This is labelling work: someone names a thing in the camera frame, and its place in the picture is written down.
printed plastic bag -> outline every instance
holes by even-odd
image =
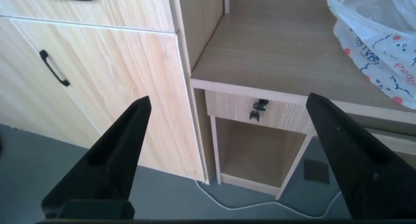
[[[416,109],[416,0],[327,2],[345,53],[381,91]]]

cabinet door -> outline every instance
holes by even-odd
[[[13,23],[0,18],[0,122],[91,147],[98,131]]]
[[[49,53],[100,133],[148,95],[152,111],[139,164],[204,179],[175,34],[15,23],[36,50]]]

drawer lock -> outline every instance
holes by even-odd
[[[268,100],[260,99],[259,102],[253,104],[253,108],[255,110],[250,112],[250,120],[256,119],[260,121],[260,113],[258,111],[266,111],[266,105],[268,104]]]
[[[265,107],[268,104],[268,100],[260,99],[258,103],[254,103],[253,107],[256,110],[266,111]]]

white cable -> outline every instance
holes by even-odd
[[[196,185],[198,186],[198,188],[203,192],[203,193],[205,193],[211,200],[213,200],[218,206],[220,206],[220,207],[222,207],[222,208],[225,208],[226,210],[242,210],[242,209],[245,209],[245,208],[252,208],[252,207],[256,207],[256,206],[261,206],[261,205],[268,205],[268,204],[275,204],[275,205],[280,205],[280,206],[282,206],[283,208],[286,208],[286,209],[288,209],[288,210],[290,210],[290,211],[292,211],[292,212],[294,212],[295,214],[298,214],[298,215],[301,215],[301,216],[303,216],[303,217],[305,217],[305,218],[323,218],[323,217],[325,217],[326,216],[326,214],[328,214],[328,211],[330,210],[330,208],[331,208],[331,206],[332,206],[332,204],[333,204],[333,202],[339,197],[339,195],[341,194],[341,192],[339,192],[335,197],[333,197],[332,198],[332,200],[331,200],[331,202],[330,202],[330,204],[328,205],[328,207],[326,208],[326,210],[325,210],[325,213],[323,214],[323,215],[321,215],[321,216],[310,216],[310,215],[307,215],[307,214],[303,214],[303,213],[301,213],[301,212],[299,212],[299,211],[297,211],[297,210],[295,210],[295,209],[293,209],[293,208],[291,208],[291,207],[289,207],[289,206],[286,206],[286,205],[284,205],[284,204],[281,204],[281,203],[279,203],[279,202],[276,202],[276,201],[268,201],[268,202],[264,202],[264,203],[258,203],[258,204],[254,204],[254,205],[247,205],[247,206],[242,206],[242,207],[236,207],[236,208],[230,208],[230,207],[227,207],[227,206],[225,206],[225,205],[223,205],[223,204],[221,204],[221,203],[219,203],[214,197],[212,197],[211,195],[209,195],[209,193],[207,193],[201,186],[200,186],[200,184],[196,181],[196,180],[194,180],[195,181],[195,183],[196,183]]]

wood grain surface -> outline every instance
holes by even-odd
[[[180,0],[180,11],[179,33],[183,33],[192,70],[224,13],[224,0]]]
[[[0,0],[11,16],[175,32],[169,0]]]
[[[101,134],[148,95],[152,111],[139,164],[205,181],[176,35],[14,21],[37,51],[49,53]]]
[[[171,4],[176,24],[179,27],[179,52],[188,87],[196,137],[200,147],[200,158],[207,183],[209,183],[209,180],[215,175],[215,158],[205,92],[192,88],[189,77],[220,20],[223,0],[171,0]]]
[[[286,148],[299,149],[305,135],[216,118],[217,129],[222,124],[228,124],[229,132],[216,132],[217,138],[228,138],[222,140],[228,145],[221,174],[280,188],[294,160]]]
[[[262,184],[260,182],[255,182],[252,180],[242,179],[233,175],[228,175],[226,173],[221,173],[221,181],[224,183],[240,186],[243,188],[255,190],[258,192],[267,193],[270,195],[279,194],[280,188],[275,186],[270,186],[267,184]]]
[[[259,98],[213,91],[205,91],[205,95],[210,116],[306,134],[314,129],[306,107],[302,105],[269,101],[266,111],[258,111],[260,120],[257,121],[249,117]]]
[[[314,137],[316,135],[316,132],[312,132],[309,133],[305,136],[303,143],[297,147],[296,145],[296,149],[297,150],[291,150],[291,159],[287,160],[287,164],[285,169],[287,169],[287,173],[285,174],[285,177],[282,178],[283,179],[283,184],[280,187],[279,193],[276,196],[276,199],[280,199],[282,193],[285,191],[287,184],[289,183],[295,169],[298,167],[300,160],[302,159],[307,146],[309,145],[309,143],[311,143],[312,137]]]
[[[219,123],[216,124],[216,118],[211,116],[211,129],[213,132],[213,147],[215,155],[215,169],[216,169],[216,181],[221,184],[221,168],[224,165],[224,159],[227,154],[227,147],[229,145],[229,131],[230,122],[218,119]]]
[[[13,23],[0,18],[0,123],[82,147],[100,137]]]
[[[303,105],[314,92],[348,113],[416,122],[416,110],[394,103],[344,54],[325,1],[238,0],[234,11],[192,72],[193,87]]]

